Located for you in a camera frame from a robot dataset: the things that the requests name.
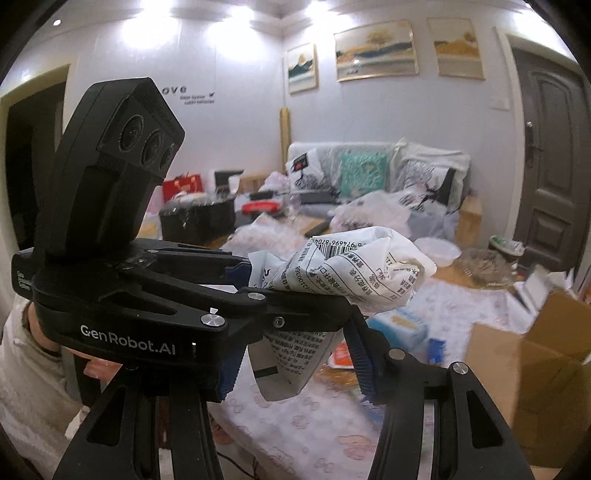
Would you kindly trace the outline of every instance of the white bowl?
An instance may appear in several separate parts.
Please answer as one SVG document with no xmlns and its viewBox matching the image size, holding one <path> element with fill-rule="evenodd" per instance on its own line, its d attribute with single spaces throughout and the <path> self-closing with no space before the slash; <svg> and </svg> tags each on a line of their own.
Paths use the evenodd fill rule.
<svg viewBox="0 0 591 480">
<path fill-rule="evenodd" d="M 462 254 L 456 244 L 442 238 L 424 236 L 414 242 L 417 248 L 435 262 L 438 267 L 448 267 Z"/>
</svg>

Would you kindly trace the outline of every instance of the teal cushion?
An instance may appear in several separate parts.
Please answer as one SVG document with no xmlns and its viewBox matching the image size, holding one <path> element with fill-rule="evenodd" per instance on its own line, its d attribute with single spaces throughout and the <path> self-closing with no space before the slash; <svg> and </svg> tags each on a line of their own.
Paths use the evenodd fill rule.
<svg viewBox="0 0 591 480">
<path fill-rule="evenodd" d="M 384 154 L 352 154 L 341 156 L 342 197 L 358 198 L 386 186 L 388 157 Z"/>
</svg>

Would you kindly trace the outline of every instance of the doorway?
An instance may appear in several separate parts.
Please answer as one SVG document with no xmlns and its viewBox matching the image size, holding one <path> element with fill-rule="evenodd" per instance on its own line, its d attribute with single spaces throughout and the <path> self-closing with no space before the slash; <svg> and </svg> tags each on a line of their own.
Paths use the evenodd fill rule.
<svg viewBox="0 0 591 480">
<path fill-rule="evenodd" d="M 33 246 L 53 155 L 61 139 L 64 93 L 59 83 L 12 105 L 6 135 L 8 206 L 19 249 Z"/>
<path fill-rule="evenodd" d="M 525 167 L 516 240 L 521 263 L 577 268 L 591 213 L 591 132 L 583 78 L 514 49 L 524 108 Z"/>
</svg>

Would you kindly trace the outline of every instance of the brown door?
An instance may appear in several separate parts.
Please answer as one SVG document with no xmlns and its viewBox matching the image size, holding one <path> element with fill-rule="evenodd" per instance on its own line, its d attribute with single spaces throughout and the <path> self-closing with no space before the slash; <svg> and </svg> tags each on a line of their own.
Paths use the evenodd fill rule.
<svg viewBox="0 0 591 480">
<path fill-rule="evenodd" d="M 514 50 L 525 117 L 525 167 L 515 239 L 522 263 L 578 267 L 589 227 L 591 132 L 582 78 Z"/>
</svg>

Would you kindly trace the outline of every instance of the picture frame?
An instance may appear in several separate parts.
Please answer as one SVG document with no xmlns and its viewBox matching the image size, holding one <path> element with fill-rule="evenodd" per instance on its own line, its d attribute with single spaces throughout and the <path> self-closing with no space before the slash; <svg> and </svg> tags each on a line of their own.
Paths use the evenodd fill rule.
<svg viewBox="0 0 591 480">
<path fill-rule="evenodd" d="M 318 88 L 316 44 L 305 43 L 287 50 L 287 87 L 290 95 Z"/>
<path fill-rule="evenodd" d="M 409 20 L 364 25 L 336 33 L 335 58 L 339 82 L 418 75 L 417 51 Z"/>
<path fill-rule="evenodd" d="M 468 18 L 427 18 L 439 75 L 486 80 L 478 38 Z"/>
</svg>

